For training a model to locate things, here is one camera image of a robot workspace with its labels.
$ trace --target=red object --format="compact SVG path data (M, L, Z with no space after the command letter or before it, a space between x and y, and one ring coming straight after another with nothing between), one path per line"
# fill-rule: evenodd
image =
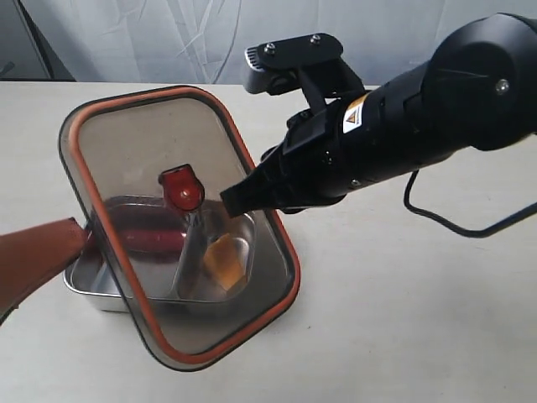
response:
M188 164L166 170L159 176L164 202L182 212L196 210L205 199L205 189Z
M119 233L119 237L125 249L137 252L180 252L185 244L185 234L174 229L126 229Z

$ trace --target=warning label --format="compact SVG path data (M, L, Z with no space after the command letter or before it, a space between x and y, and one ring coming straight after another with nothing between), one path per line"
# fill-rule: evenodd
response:
M348 133L362 126L362 107L366 96L358 98L351 103L343 116L343 133Z

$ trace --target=white backdrop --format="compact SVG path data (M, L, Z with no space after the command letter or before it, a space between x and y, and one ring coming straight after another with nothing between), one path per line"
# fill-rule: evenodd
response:
M376 85L491 13L537 18L535 0L23 0L78 81L241 82L248 46L327 32Z

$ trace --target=transparent lid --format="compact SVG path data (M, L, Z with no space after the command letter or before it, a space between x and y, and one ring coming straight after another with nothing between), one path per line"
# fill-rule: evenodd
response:
M175 86L87 103L65 120L60 157L161 363L205 368L293 302L300 269L275 212L231 219L222 206L220 192L253 162L208 92Z

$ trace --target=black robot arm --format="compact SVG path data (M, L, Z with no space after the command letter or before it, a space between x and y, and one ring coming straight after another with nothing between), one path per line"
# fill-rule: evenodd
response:
M326 34L247 50L247 91L301 88L310 108L288 121L284 141L245 180L221 194L231 216L330 206L351 191L414 172L405 205L450 228L409 203L417 172L457 150L501 149L537 131L537 20L500 13L474 21L447 37L430 60L371 92L341 53ZM535 209L484 231L450 229L484 237Z

